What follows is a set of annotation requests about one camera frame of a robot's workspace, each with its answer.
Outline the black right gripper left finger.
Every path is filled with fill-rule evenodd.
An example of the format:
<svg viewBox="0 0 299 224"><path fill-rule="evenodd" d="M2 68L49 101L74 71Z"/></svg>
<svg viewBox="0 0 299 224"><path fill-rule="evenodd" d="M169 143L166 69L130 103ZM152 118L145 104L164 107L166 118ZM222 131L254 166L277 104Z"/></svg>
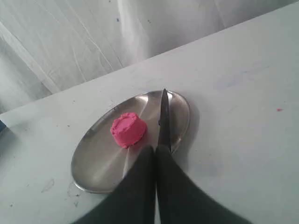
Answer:
<svg viewBox="0 0 299 224"><path fill-rule="evenodd" d="M131 169L98 206L76 224L153 224L155 221L155 154L143 148Z"/></svg>

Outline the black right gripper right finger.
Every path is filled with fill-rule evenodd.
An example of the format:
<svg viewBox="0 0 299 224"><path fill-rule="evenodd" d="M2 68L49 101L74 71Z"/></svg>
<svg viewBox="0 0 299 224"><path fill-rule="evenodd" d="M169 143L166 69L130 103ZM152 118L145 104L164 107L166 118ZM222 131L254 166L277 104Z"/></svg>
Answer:
<svg viewBox="0 0 299 224"><path fill-rule="evenodd" d="M159 145L155 152L157 197L162 224L249 224L225 208L184 173L170 150Z"/></svg>

